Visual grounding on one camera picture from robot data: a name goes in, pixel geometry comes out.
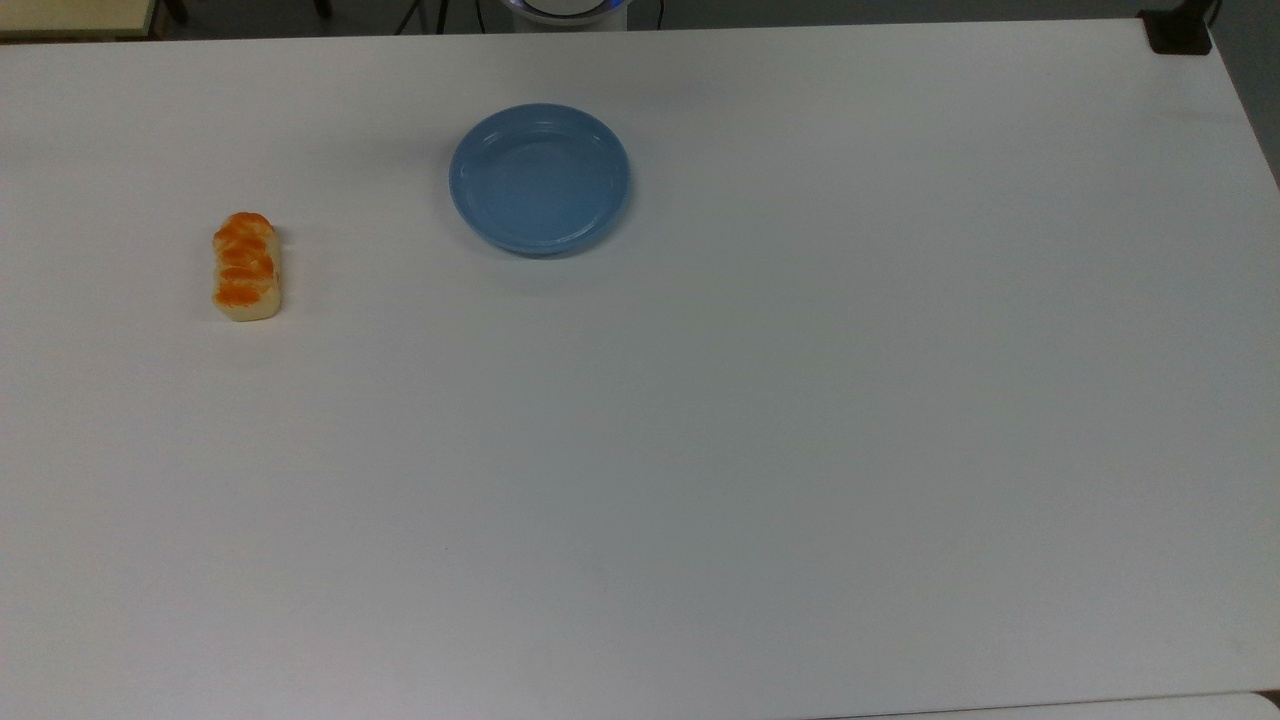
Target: blue plate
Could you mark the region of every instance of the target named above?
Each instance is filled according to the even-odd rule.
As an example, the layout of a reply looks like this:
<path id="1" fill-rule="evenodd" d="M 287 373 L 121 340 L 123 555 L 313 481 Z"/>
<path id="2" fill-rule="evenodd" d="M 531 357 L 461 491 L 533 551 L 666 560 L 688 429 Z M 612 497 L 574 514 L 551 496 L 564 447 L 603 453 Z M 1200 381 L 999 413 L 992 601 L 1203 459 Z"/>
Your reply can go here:
<path id="1" fill-rule="evenodd" d="M 521 255 L 581 250 L 618 219 L 631 190 L 613 131 L 563 105 L 517 105 L 462 138 L 449 192 L 462 219 Z"/>

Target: orange glaze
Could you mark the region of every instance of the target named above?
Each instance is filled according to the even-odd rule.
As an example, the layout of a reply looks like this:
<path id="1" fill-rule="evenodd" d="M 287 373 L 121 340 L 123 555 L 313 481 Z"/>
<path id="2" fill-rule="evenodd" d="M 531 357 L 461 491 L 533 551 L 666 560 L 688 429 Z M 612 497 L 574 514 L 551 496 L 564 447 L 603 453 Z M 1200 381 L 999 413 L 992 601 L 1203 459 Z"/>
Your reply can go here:
<path id="1" fill-rule="evenodd" d="M 275 263 L 266 251 L 271 223 L 257 213 L 236 213 L 214 234 L 214 252 L 223 266 L 214 300 L 221 305 L 253 305 L 275 281 Z"/>

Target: white table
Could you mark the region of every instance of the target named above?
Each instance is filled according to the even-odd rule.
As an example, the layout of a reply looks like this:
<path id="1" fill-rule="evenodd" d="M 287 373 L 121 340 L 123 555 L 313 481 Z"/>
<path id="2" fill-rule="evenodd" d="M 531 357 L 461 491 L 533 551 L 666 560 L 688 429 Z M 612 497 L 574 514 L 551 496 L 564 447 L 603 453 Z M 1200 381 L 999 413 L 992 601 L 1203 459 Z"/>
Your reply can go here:
<path id="1" fill-rule="evenodd" d="M 0 67 L 0 716 L 1280 678 L 1280 193 L 1217 55 L 1088 20 Z M 631 154 L 590 252 L 449 202 L 454 143 L 527 101 Z M 269 322 L 209 302 L 237 210 L 285 237 Z"/>

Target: bread roll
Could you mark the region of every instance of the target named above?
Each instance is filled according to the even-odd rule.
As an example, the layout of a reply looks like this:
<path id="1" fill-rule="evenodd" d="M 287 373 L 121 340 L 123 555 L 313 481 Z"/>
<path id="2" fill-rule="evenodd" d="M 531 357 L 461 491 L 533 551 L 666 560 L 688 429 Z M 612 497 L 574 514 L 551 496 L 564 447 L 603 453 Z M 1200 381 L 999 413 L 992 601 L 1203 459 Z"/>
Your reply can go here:
<path id="1" fill-rule="evenodd" d="M 280 238 L 257 213 L 236 213 L 214 234 L 214 305 L 228 318 L 261 320 L 280 309 Z"/>

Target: floor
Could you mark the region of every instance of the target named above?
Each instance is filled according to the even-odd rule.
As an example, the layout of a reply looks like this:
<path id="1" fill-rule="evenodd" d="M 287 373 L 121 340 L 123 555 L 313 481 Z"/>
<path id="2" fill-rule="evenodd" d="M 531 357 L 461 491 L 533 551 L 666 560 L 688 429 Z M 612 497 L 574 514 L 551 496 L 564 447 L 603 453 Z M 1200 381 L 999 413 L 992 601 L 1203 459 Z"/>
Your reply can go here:
<path id="1" fill-rule="evenodd" d="M 424 0 L 431 29 L 440 0 Z M 390 35 L 411 0 L 333 0 L 320 18 L 312 0 L 186 0 L 189 20 L 164 23 L 168 40 Z M 1174 0 L 666 0 L 662 27 L 769 27 L 852 23 L 973 22 L 1066 18 L 1132 18 Z M 654 28 L 659 0 L 634 0 L 632 29 Z M 452 0 L 448 33 L 511 32 L 498 0 Z M 404 32 L 421 32 L 416 15 Z M 1226 67 L 1280 182 L 1280 1 L 1224 0 L 1213 26 Z"/>

